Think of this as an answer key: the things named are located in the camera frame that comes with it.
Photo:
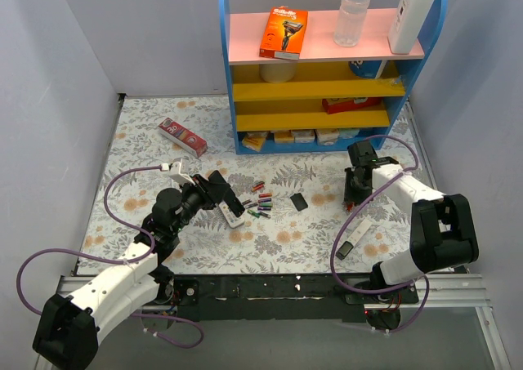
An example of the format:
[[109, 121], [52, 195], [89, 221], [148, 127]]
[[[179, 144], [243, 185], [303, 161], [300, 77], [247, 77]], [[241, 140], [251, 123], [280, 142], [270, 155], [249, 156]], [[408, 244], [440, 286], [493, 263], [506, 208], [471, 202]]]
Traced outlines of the red white toothpaste box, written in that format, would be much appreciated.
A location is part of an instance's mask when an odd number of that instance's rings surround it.
[[158, 125], [158, 129], [162, 136], [196, 158], [201, 157], [208, 150], [205, 139], [170, 118], [165, 118]]

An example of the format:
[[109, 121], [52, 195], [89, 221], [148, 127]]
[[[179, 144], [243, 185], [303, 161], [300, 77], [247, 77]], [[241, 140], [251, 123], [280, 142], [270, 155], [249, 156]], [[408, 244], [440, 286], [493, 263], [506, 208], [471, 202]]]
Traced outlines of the white slim remote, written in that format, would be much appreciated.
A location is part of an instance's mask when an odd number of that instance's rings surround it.
[[373, 223], [368, 219], [363, 219], [360, 224], [352, 231], [352, 233], [347, 238], [347, 242], [350, 243], [353, 247], [364, 237], [367, 231], [371, 228]]

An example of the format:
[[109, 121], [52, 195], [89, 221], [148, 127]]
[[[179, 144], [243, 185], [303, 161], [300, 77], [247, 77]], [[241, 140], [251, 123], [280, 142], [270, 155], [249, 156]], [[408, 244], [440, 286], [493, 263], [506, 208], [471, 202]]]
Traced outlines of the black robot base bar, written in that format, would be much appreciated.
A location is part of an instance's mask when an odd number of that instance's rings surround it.
[[229, 320], [372, 320], [396, 327], [400, 307], [418, 302], [415, 288], [367, 296], [341, 287], [331, 274], [186, 274], [159, 289], [145, 310], [195, 322]]

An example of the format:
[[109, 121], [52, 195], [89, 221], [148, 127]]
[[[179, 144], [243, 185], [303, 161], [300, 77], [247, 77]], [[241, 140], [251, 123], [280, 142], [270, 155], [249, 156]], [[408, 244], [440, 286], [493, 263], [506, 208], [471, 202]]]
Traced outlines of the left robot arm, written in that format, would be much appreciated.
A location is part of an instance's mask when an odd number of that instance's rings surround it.
[[193, 176], [180, 189], [161, 190], [140, 233], [115, 265], [68, 296], [49, 298], [32, 344], [59, 369], [84, 369], [100, 343], [125, 318], [149, 302], [168, 303], [174, 275], [163, 261], [179, 243], [179, 232], [200, 210], [217, 207], [230, 192], [227, 183]]

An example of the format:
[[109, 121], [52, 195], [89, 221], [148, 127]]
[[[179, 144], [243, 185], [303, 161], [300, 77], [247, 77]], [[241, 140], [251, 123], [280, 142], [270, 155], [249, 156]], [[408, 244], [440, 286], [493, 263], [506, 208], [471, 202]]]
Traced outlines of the small black device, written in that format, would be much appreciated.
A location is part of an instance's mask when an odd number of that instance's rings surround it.
[[341, 246], [340, 248], [336, 251], [335, 253], [335, 257], [340, 260], [340, 261], [343, 261], [347, 258], [347, 256], [351, 253], [351, 251], [353, 250], [354, 248], [354, 245], [348, 241], [345, 241]]

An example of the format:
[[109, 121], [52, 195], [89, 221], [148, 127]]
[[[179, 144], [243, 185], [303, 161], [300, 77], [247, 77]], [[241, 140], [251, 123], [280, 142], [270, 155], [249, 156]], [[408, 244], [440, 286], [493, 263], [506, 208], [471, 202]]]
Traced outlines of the blue paper cup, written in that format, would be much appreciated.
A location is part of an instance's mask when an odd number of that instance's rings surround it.
[[354, 60], [349, 62], [351, 72], [358, 78], [380, 78], [387, 60]]

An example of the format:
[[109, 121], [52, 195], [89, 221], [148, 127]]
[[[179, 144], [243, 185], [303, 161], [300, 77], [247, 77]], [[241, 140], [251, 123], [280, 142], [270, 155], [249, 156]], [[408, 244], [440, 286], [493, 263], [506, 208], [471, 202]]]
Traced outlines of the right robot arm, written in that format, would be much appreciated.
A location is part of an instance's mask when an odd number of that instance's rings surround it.
[[467, 198], [444, 194], [424, 185], [391, 157], [378, 157], [362, 140], [347, 148], [351, 166], [345, 170], [344, 201], [357, 209], [385, 194], [409, 218], [409, 248], [375, 264], [369, 276], [371, 296], [388, 302], [400, 285], [449, 267], [470, 264], [479, 246]]

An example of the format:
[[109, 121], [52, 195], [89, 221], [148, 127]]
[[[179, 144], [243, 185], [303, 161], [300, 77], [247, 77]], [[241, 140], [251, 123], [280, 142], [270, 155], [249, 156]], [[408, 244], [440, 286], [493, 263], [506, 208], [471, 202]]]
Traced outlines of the black battery cover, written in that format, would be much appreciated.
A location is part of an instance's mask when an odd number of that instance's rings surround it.
[[298, 212], [308, 208], [308, 203], [301, 193], [293, 194], [290, 199]]

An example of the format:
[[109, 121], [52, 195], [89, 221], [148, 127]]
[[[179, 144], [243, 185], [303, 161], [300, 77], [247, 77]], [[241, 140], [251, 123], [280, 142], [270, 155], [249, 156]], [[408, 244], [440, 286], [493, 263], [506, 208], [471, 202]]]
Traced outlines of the red snack box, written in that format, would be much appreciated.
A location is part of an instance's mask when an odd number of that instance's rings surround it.
[[328, 98], [322, 100], [327, 114], [339, 114], [380, 105], [382, 97]]

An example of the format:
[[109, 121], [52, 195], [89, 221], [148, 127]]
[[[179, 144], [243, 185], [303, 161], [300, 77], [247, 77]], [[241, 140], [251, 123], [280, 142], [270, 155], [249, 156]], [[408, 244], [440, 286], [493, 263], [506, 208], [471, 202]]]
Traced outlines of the small white remote control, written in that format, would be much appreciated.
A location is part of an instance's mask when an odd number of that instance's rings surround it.
[[224, 218], [226, 219], [226, 222], [228, 223], [228, 226], [231, 229], [236, 229], [244, 224], [244, 218], [242, 216], [237, 217], [228, 207], [228, 205], [225, 202], [221, 202], [219, 204], [220, 211]]

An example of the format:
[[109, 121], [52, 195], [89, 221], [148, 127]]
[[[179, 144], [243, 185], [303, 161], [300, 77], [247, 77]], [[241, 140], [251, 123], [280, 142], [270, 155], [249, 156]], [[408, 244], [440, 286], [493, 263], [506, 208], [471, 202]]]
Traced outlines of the white plastic bottle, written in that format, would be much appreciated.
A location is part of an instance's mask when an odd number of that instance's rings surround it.
[[393, 54], [409, 54], [434, 0], [400, 0], [387, 36]]

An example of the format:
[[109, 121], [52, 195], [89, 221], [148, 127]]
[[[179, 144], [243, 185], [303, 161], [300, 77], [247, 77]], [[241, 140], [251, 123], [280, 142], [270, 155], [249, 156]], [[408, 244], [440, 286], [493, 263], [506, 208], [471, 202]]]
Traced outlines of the black slim remote control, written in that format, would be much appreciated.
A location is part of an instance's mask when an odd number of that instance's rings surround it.
[[225, 202], [236, 217], [241, 217], [245, 211], [244, 205], [239, 201], [230, 184], [218, 170], [213, 171], [208, 177], [210, 194], [214, 203]]

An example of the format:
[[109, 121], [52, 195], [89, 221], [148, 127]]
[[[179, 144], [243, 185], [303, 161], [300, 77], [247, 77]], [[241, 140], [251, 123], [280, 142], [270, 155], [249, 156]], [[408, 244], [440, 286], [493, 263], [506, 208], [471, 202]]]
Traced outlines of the orange razor box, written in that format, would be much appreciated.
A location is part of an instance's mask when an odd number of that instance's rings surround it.
[[273, 7], [262, 35], [259, 56], [298, 60], [306, 33], [308, 11]]

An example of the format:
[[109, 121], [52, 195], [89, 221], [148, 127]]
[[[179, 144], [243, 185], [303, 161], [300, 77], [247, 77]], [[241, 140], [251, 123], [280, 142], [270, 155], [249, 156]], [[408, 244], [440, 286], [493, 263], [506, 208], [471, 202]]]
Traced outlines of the clear plastic bottle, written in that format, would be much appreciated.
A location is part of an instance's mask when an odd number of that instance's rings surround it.
[[359, 42], [369, 4], [370, 0], [341, 0], [333, 35], [338, 46], [353, 47]]

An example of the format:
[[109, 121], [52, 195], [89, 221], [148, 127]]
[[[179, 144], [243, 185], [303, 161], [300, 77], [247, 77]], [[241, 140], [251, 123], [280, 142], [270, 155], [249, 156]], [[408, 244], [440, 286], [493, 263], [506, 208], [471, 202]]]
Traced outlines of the yellow sponge pack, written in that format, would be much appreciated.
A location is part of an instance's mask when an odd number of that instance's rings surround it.
[[260, 152], [266, 143], [269, 132], [247, 132], [242, 139], [242, 146]]

